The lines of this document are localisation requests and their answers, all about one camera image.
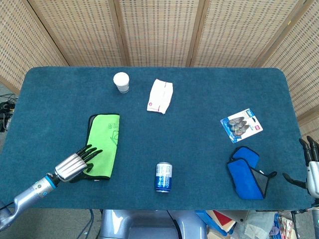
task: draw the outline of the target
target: green microfiber towel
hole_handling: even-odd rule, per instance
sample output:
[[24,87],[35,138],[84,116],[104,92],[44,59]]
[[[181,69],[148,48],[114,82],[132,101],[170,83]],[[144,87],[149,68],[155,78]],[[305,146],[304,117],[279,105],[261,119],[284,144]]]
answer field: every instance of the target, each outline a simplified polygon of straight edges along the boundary
[[99,114],[89,118],[86,145],[93,145],[103,152],[96,155],[89,163],[94,167],[87,172],[86,179],[109,179],[112,174],[118,144],[120,116],[118,114]]

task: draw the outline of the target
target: woven screen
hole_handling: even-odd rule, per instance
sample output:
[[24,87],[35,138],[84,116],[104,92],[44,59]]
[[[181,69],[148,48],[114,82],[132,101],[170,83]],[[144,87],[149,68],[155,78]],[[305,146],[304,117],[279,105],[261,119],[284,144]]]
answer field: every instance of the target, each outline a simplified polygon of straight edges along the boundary
[[122,66],[107,0],[30,0],[72,66]]
[[194,66],[250,67],[298,0],[211,0]]
[[319,0],[313,2],[264,67],[281,69],[297,116],[319,105]]
[[198,0],[121,0],[132,66],[186,66]]
[[0,77],[16,92],[30,68],[66,65],[20,0],[0,0],[0,49]]
[[310,135],[313,139],[319,142],[319,117],[301,125],[299,128],[304,140],[306,140],[307,135]]

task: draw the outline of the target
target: can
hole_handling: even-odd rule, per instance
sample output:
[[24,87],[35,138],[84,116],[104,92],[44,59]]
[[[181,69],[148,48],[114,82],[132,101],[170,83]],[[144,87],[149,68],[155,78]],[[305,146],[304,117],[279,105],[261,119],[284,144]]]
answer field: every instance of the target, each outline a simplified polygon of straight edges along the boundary
[[172,171],[173,166],[170,163],[160,162],[156,165],[155,190],[157,192],[170,192]]

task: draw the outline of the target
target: white cup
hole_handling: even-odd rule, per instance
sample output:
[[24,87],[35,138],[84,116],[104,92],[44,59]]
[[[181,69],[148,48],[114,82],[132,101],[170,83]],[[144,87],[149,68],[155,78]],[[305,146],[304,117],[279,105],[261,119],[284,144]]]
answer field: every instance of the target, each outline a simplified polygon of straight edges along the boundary
[[116,73],[113,77],[113,82],[121,93],[129,91],[130,78],[125,72]]

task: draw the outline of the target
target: label on can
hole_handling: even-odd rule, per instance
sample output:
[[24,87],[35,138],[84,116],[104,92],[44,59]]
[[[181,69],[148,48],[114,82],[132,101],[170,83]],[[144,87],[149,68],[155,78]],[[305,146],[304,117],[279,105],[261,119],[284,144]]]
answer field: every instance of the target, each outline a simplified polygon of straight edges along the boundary
[[172,165],[169,163],[158,163],[156,165],[155,190],[168,193],[171,190]]

